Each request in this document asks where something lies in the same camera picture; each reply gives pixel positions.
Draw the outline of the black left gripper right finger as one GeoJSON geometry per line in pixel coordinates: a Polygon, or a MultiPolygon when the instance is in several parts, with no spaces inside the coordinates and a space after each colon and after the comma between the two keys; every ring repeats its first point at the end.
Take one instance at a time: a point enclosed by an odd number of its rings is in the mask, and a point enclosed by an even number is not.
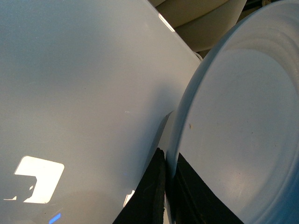
{"type": "Polygon", "coordinates": [[[175,222],[177,224],[242,224],[205,184],[182,154],[174,177],[175,222]]]}

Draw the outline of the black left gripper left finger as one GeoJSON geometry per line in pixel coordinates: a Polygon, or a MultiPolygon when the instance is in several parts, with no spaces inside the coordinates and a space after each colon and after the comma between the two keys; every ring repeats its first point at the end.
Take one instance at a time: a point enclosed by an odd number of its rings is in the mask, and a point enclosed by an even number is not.
{"type": "Polygon", "coordinates": [[[115,224],[162,224],[166,163],[157,148],[133,196],[114,220],[115,224]]]}

